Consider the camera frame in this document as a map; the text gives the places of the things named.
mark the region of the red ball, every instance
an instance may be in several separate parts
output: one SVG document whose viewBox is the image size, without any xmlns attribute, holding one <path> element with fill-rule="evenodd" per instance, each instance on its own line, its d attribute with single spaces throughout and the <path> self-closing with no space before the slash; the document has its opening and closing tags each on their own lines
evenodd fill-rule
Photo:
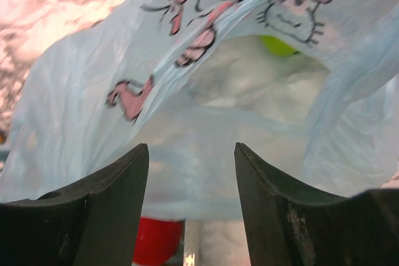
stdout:
<svg viewBox="0 0 399 266">
<path fill-rule="evenodd" d="M 176 253 L 183 234 L 183 222 L 140 218 L 133 263 L 161 266 Z"/>
</svg>

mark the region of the green object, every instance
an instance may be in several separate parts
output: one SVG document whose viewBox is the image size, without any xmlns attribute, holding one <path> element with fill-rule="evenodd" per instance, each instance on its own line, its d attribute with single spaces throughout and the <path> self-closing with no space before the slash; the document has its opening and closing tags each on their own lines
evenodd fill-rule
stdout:
<svg viewBox="0 0 399 266">
<path fill-rule="evenodd" d="M 282 42 L 279 39 L 271 36 L 261 36 L 262 43 L 269 49 L 271 53 L 277 56 L 291 56 L 298 52 L 291 46 Z"/>
</svg>

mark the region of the cat face drawing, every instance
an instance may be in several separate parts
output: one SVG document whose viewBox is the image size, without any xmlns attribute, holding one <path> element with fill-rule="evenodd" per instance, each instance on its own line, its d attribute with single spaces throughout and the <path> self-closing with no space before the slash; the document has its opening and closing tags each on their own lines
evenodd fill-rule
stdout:
<svg viewBox="0 0 399 266">
<path fill-rule="evenodd" d="M 317 45 L 318 36 L 324 34 L 324 23 L 317 20 L 321 4 L 332 0 L 273 0 L 257 15 L 258 23 L 280 34 L 289 36 L 309 47 Z"/>
</svg>

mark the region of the plastic bag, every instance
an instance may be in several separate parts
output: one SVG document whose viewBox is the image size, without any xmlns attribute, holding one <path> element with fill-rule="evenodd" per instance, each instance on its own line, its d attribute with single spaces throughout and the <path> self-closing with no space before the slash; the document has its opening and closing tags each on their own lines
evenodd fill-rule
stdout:
<svg viewBox="0 0 399 266">
<path fill-rule="evenodd" d="M 241 217 L 237 141 L 328 191 L 380 186 L 397 168 L 398 16 L 398 0 L 126 0 L 32 67 L 0 199 L 37 198 L 139 142 L 150 217 Z M 273 58 L 259 34 L 307 57 Z"/>
</svg>

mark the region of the light blue plastic bag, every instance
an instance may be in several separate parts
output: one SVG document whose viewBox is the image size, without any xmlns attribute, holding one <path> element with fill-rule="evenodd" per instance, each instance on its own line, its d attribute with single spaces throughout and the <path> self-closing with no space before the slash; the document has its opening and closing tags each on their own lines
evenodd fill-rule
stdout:
<svg viewBox="0 0 399 266">
<path fill-rule="evenodd" d="M 0 199 L 37 198 L 139 142 L 155 218 L 240 218 L 238 141 L 321 189 L 381 186 L 397 169 L 398 14 L 398 0 L 126 0 L 32 67 Z M 306 56 L 272 57 L 261 34 Z"/>
</svg>

